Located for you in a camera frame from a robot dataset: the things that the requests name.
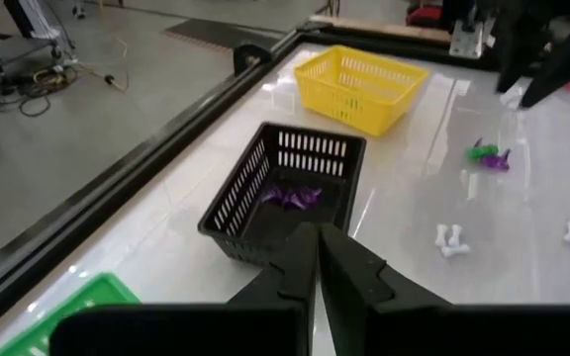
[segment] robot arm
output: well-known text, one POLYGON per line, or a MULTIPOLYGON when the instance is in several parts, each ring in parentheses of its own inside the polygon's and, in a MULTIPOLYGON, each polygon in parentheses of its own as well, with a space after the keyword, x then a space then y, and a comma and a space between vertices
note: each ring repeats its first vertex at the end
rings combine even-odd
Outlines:
POLYGON ((462 31, 470 33, 489 15, 496 17, 492 36, 501 65, 498 92, 509 90, 541 56, 545 59, 522 97, 522 108, 532 107, 570 82, 570 34, 559 39, 549 27, 557 18, 570 20, 570 0, 447 0, 441 26, 454 28, 454 37, 459 26, 452 24, 461 23, 462 31))

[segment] table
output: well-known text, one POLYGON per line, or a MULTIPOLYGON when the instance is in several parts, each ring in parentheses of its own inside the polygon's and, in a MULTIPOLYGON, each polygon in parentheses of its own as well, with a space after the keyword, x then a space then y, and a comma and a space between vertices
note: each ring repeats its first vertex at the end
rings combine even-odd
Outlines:
MULTIPOLYGON (((0 345, 88 278, 113 271, 143 302, 225 302, 259 269, 228 259, 197 222, 264 121, 362 134, 302 108, 292 67, 323 45, 299 44, 0 318, 0 345)), ((523 80, 405 59, 430 70, 411 112, 367 138, 349 234, 405 276, 456 304, 570 304, 570 92, 514 109, 523 80), (512 150, 508 173, 468 163, 482 137, 512 150), (436 225, 461 224, 465 256, 445 259, 436 225)), ((314 355, 332 355, 317 288, 314 355)))

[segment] black basket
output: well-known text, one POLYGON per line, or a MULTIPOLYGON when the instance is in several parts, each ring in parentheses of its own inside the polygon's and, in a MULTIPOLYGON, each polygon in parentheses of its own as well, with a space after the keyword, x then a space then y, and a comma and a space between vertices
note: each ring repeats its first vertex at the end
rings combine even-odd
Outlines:
POLYGON ((234 259, 266 265, 301 222, 333 223, 348 231, 366 140, 362 137, 263 123, 199 221, 234 259), (261 203, 272 186, 322 189, 303 210, 261 203))

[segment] yellow basket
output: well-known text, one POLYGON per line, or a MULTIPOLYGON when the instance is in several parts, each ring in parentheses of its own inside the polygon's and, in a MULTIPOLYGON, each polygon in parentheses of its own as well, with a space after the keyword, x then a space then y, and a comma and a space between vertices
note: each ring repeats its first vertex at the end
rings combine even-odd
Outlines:
POLYGON ((335 45, 294 68, 303 105, 368 134, 406 113, 428 71, 335 45))

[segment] gray floor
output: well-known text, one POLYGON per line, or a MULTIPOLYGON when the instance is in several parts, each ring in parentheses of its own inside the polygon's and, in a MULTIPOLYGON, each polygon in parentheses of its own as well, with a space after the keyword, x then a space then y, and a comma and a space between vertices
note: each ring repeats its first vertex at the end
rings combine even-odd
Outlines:
MULTIPOLYGON (((404 24, 408 0, 341 0, 340 16, 404 24)), ((118 0, 105 0, 117 5, 118 0)), ((130 8, 246 26, 290 31, 327 0, 124 0, 130 8)))
MULTIPOLYGON (((125 94, 82 75, 51 95, 51 109, 38 118, 0 113, 0 248, 232 72, 227 55, 171 39, 163 29, 189 16, 287 31, 325 2, 126 0, 169 15, 105 7, 101 16, 98 6, 87 4, 83 21, 72 19, 71 1, 49 3, 76 42, 78 58, 119 81, 128 73, 131 87, 125 94), (118 63, 124 48, 115 37, 129 46, 118 63)), ((402 0, 342 1, 344 17, 373 22, 402 23, 405 8, 402 0)), ((17 32, 2 1, 0 32, 17 32)))

